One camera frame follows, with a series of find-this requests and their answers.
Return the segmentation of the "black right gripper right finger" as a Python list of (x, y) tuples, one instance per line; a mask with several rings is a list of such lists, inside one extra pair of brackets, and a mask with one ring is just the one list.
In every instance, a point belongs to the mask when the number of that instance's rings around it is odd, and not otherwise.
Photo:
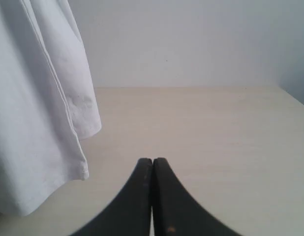
[(156, 236), (237, 235), (197, 203), (165, 158), (153, 161), (152, 215)]

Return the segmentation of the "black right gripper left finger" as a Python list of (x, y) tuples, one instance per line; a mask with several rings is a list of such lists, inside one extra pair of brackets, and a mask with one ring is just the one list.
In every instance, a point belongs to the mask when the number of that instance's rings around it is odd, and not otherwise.
[(117, 196), (74, 236), (148, 236), (152, 160), (140, 158)]

